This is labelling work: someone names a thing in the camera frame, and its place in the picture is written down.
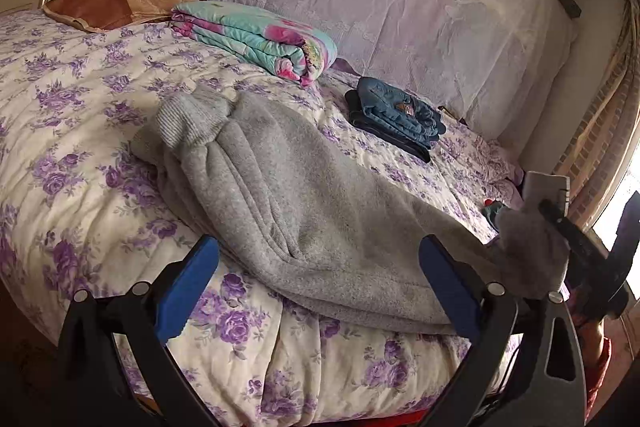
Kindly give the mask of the dark green sweat garment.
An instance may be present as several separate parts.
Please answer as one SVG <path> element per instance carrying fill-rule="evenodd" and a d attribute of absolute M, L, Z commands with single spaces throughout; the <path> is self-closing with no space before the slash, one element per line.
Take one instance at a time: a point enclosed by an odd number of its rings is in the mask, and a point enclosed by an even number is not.
<path fill-rule="evenodd" d="M 509 210 L 509 209 L 510 209 L 509 206 L 507 206 L 506 204 L 503 204 L 503 202 L 500 202 L 500 200 L 496 200 L 496 203 L 494 205 L 491 205 L 489 207 L 483 206 L 480 212 L 485 217 L 485 219 L 487 220 L 491 228 L 493 228 L 496 232 L 498 232 L 499 231 L 498 216 L 500 215 L 500 212 L 502 210 Z"/>

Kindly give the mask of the grey sweatpants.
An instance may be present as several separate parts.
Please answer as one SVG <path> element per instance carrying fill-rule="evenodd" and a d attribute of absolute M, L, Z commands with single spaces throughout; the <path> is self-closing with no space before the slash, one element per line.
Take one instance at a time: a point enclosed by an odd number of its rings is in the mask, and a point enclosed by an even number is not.
<path fill-rule="evenodd" d="M 171 96 L 131 150 L 157 170 L 166 205 L 293 303 L 391 332 L 449 334 L 420 265 L 434 235 L 484 282 L 542 298 L 563 283 L 568 249 L 535 211 L 499 213 L 482 243 L 462 223 L 345 156 L 311 122 L 254 93 L 206 87 Z"/>

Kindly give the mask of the striped beige curtain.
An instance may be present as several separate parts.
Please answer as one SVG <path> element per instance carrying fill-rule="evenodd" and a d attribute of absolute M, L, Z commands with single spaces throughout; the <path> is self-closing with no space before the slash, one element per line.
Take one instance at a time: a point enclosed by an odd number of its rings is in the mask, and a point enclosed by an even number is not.
<path fill-rule="evenodd" d="M 639 0 L 624 0 L 603 82 L 553 172 L 570 180 L 568 217 L 592 225 L 639 142 Z"/>

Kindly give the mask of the purple floral bedspread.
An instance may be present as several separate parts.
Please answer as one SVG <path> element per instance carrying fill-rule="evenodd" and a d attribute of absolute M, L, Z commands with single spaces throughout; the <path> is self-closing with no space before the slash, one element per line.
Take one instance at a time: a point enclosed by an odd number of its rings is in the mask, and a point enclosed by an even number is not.
<path fill-rule="evenodd" d="M 494 235 L 480 210 L 511 204 L 520 173 L 464 124 L 423 162 L 352 127 L 354 76 L 303 88 L 165 23 L 87 34 L 39 11 L 1 21 L 1 277 L 50 339 L 70 298 L 118 295 L 181 259 L 196 236 L 165 206 L 130 142 L 168 96 L 206 84 L 301 113 L 348 157 L 462 222 Z M 230 426 L 293 426 L 424 410 L 468 345 L 318 317 L 221 263 L 169 348 L 210 410 Z"/>

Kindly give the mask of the folded black garment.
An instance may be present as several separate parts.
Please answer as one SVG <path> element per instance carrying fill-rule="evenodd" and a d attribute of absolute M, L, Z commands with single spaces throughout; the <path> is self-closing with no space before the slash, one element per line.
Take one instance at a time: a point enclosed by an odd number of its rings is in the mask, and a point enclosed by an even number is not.
<path fill-rule="evenodd" d="M 387 143 L 397 146 L 401 150 L 420 158 L 425 164 L 431 161 L 431 155 L 426 147 L 416 145 L 404 138 L 396 131 L 390 131 L 377 124 L 374 120 L 364 115 L 360 98 L 356 90 L 348 90 L 345 93 L 345 101 L 348 107 L 348 121 L 352 126 L 367 131 Z"/>

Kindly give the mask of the folded blue jeans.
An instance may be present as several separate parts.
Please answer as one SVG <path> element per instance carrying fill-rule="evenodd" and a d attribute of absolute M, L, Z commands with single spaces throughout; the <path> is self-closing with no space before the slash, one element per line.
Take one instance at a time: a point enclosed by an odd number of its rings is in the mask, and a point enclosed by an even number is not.
<path fill-rule="evenodd" d="M 438 110 L 382 80 L 361 77 L 357 94 L 364 116 L 414 144 L 430 148 L 446 132 Z"/>

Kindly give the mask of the folded turquoise pink floral blanket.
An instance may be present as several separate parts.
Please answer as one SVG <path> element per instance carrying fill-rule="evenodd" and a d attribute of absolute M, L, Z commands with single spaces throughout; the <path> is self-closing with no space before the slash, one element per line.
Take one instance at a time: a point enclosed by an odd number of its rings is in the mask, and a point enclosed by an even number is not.
<path fill-rule="evenodd" d="M 256 6 L 184 2 L 172 9 L 170 22 L 180 35 L 218 46 L 303 87 L 337 59 L 337 46 L 323 31 Z"/>

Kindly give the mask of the brown orange pillow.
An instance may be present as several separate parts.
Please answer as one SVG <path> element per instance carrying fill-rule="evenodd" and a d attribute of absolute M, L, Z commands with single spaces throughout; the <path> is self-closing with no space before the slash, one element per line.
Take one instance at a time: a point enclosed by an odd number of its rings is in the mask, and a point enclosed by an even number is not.
<path fill-rule="evenodd" d="M 204 0 L 50 0 L 44 14 L 59 23 L 92 34 L 169 20 L 183 2 Z"/>

